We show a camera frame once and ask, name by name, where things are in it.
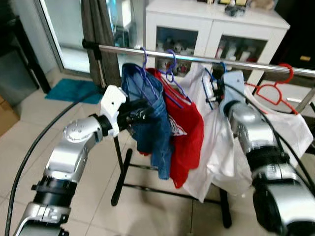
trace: red hanger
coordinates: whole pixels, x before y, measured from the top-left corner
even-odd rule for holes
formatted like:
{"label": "red hanger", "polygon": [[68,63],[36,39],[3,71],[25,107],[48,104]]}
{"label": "red hanger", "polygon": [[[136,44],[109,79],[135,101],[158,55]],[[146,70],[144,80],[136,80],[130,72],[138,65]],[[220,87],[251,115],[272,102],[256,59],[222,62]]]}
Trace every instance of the red hanger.
{"label": "red hanger", "polygon": [[[249,85],[249,86],[252,86],[252,87],[255,87],[255,88],[257,89],[256,92],[255,92],[255,94],[257,94],[257,96],[261,97],[262,99],[266,100],[267,102],[270,102],[271,104],[273,104],[273,105],[275,105],[275,106],[278,106],[278,105],[280,104],[280,102],[283,102],[286,106],[288,106],[288,107],[293,111],[294,114],[297,115],[297,114],[299,114],[299,113],[294,109],[293,106],[291,106],[288,102],[286,102],[286,101],[283,100],[282,92],[281,92],[281,90],[277,87],[277,84],[287,84],[287,83],[289,83],[289,82],[292,80],[293,75],[294,75],[293,68],[292,68],[291,65],[286,64],[286,63],[280,63],[279,65],[285,66],[285,67],[287,67],[287,68],[290,70],[290,76],[289,76],[286,80],[284,80],[284,81],[276,81],[274,84],[264,84],[264,85],[261,85],[261,86],[256,86],[256,85],[249,84],[249,83],[245,83],[245,84],[246,84],[246,85]],[[261,95],[259,92],[260,92],[260,90],[261,90],[263,87],[273,87],[273,88],[275,88],[275,89],[278,91],[278,93],[279,93],[279,99],[278,99],[278,101],[277,101],[277,102],[274,102],[274,101],[270,100],[269,98],[267,98],[267,97]]]}

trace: clothes rack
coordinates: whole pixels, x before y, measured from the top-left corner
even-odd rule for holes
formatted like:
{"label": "clothes rack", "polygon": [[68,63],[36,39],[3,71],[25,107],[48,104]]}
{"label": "clothes rack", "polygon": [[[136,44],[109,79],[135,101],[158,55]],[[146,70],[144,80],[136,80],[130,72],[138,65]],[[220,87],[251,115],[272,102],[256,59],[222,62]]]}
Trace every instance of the clothes rack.
{"label": "clothes rack", "polygon": [[[98,69],[100,72],[100,79],[101,85],[105,87],[105,80],[104,80],[104,74],[103,69],[101,68],[101,51],[109,52],[109,53],[117,53],[117,54],[129,54],[129,55],[144,55],[144,51],[137,50],[137,49],[130,49],[130,48],[120,48],[120,47],[114,47],[114,46],[107,46],[107,45],[101,45],[95,42],[88,42],[83,39],[82,45],[85,49],[93,50],[95,59],[97,60]],[[163,53],[163,52],[154,52],[154,51],[146,51],[147,56],[149,57],[157,57],[157,58],[166,58],[166,59],[173,59],[173,55],[169,53]],[[267,65],[267,64],[258,64],[258,63],[252,63],[252,62],[240,62],[240,61],[230,61],[230,60],[220,60],[220,59],[214,59],[214,58],[206,58],[206,57],[196,57],[196,56],[183,56],[183,55],[176,55],[176,59],[183,60],[183,61],[190,61],[190,62],[199,62],[199,63],[220,63],[223,62],[228,66],[232,66],[234,68],[238,69],[257,69],[257,70],[263,70],[263,71],[270,71],[270,72],[278,72],[278,73],[289,73],[289,69],[282,66],[276,66],[276,65]],[[303,75],[308,77],[315,78],[315,71],[314,70],[308,70],[303,68],[293,68],[294,74],[296,75]],[[311,100],[315,97],[315,88],[313,88],[301,101],[299,106],[296,108],[298,112],[301,112],[305,109],[305,107],[311,102]],[[174,192],[168,192],[164,190],[159,190],[155,188],[150,188],[146,186],[141,185],[135,185],[135,184],[128,184],[125,183],[125,177],[128,171],[129,167],[134,168],[141,168],[148,171],[156,171],[157,168],[151,167],[151,166],[144,166],[144,165],[136,165],[130,163],[131,156],[132,156],[132,149],[128,149],[126,152],[126,158],[123,161],[122,154],[119,146],[119,140],[117,137],[114,138],[114,144],[117,152],[118,157],[118,163],[120,166],[120,176],[116,185],[116,189],[113,193],[112,199],[111,199],[111,205],[116,206],[119,201],[119,197],[122,191],[123,187],[130,187],[139,189],[142,191],[148,191],[148,192],[155,192],[155,193],[163,193],[188,199],[196,200],[192,196],[174,193]],[[204,202],[207,203],[213,203],[221,206],[222,210],[222,221],[225,228],[229,228],[232,225],[231,215],[229,211],[229,204],[227,200],[227,192],[220,189],[220,201],[217,200],[210,200],[205,199]]]}

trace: metal rail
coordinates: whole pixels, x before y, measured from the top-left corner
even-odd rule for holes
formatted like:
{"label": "metal rail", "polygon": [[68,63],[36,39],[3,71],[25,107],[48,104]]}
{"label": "metal rail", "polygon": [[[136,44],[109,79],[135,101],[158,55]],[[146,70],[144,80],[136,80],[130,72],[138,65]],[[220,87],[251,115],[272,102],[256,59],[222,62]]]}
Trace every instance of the metal rail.
{"label": "metal rail", "polygon": [[[99,49],[104,52],[109,53],[120,53],[120,54],[129,54],[129,55],[144,55],[144,51],[131,48],[120,48],[106,45],[99,45]],[[154,52],[147,51],[149,57],[157,58],[167,58],[172,59],[173,55],[163,52]],[[278,72],[278,73],[289,73],[289,69],[283,66],[278,65],[268,65],[268,64],[259,64],[252,62],[241,62],[241,61],[232,61],[232,60],[221,60],[215,58],[206,58],[206,57],[196,57],[196,56],[183,56],[176,55],[177,60],[184,60],[190,62],[199,62],[199,63],[220,63],[224,62],[226,65],[232,66],[237,69],[251,69],[251,70],[263,70],[268,72]],[[307,77],[315,78],[315,70],[308,70],[303,68],[293,68],[295,75],[303,75]]]}
{"label": "metal rail", "polygon": [[[132,48],[121,48],[114,46],[101,45],[94,42],[88,42],[86,40],[82,41],[82,45],[87,49],[99,49],[103,52],[108,53],[118,53],[118,54],[128,54],[128,55],[143,55],[143,50],[132,49]],[[155,57],[155,58],[166,58],[173,59],[173,55],[169,53],[163,52],[155,52],[155,51],[146,51],[147,56]],[[184,56],[184,55],[176,55],[177,60],[190,61],[190,62],[198,62],[198,63],[220,63],[223,62],[228,66],[232,66],[237,69],[249,69],[249,70],[263,70],[268,72],[276,72],[276,73],[289,73],[290,70],[283,66],[278,65],[268,65],[268,64],[259,64],[252,62],[242,62],[242,61],[231,61],[231,60],[221,60],[215,58],[206,58],[206,57],[196,57],[196,56]],[[315,70],[308,70],[303,68],[293,68],[295,75],[302,75],[306,77],[315,78]],[[312,100],[315,98],[315,88],[309,91],[309,93],[305,96],[305,98],[301,101],[301,103],[297,106],[296,111],[302,112],[306,106],[308,106]]]}

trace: teal mat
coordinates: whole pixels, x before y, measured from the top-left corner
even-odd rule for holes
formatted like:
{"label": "teal mat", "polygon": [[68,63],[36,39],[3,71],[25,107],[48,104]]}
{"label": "teal mat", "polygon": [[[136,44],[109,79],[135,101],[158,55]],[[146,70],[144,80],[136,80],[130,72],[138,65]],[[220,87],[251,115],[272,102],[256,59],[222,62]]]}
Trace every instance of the teal mat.
{"label": "teal mat", "polygon": [[[75,102],[86,94],[98,90],[92,81],[62,79],[46,95],[46,99],[60,100],[66,102]],[[96,94],[88,97],[83,102],[98,104],[102,95]]]}

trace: red t-shirt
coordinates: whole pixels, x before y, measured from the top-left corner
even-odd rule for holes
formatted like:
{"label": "red t-shirt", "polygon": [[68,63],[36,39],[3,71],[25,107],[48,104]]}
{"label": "red t-shirt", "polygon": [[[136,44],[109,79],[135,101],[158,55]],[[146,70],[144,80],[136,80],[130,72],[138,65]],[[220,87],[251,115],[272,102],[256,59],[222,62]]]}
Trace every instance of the red t-shirt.
{"label": "red t-shirt", "polygon": [[161,77],[160,72],[154,68],[149,68],[147,71],[159,79],[164,86],[163,96],[173,132],[171,142],[175,147],[170,177],[175,187],[180,188],[185,183],[189,170],[196,169],[199,165],[203,141],[203,119],[196,105],[188,103],[184,96]]}

